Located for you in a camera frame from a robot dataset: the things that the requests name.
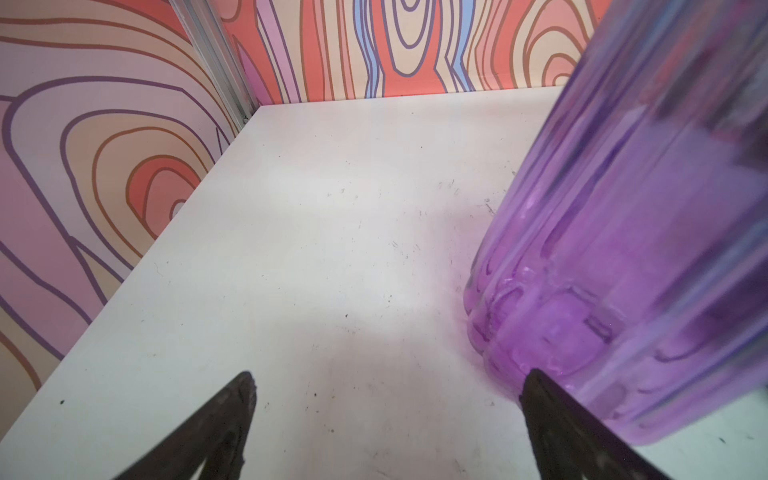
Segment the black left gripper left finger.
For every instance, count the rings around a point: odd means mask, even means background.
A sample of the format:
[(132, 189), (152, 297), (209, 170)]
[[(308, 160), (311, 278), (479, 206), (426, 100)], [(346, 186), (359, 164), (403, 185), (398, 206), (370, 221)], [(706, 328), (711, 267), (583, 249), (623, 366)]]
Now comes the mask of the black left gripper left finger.
[(238, 479), (257, 404), (248, 371), (230, 380), (119, 479)]

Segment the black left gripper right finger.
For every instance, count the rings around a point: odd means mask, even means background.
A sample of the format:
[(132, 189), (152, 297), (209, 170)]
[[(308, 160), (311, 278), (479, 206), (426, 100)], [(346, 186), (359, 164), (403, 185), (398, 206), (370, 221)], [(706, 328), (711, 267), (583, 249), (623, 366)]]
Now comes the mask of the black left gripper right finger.
[(527, 375), (520, 406), (543, 479), (665, 479), (539, 369)]

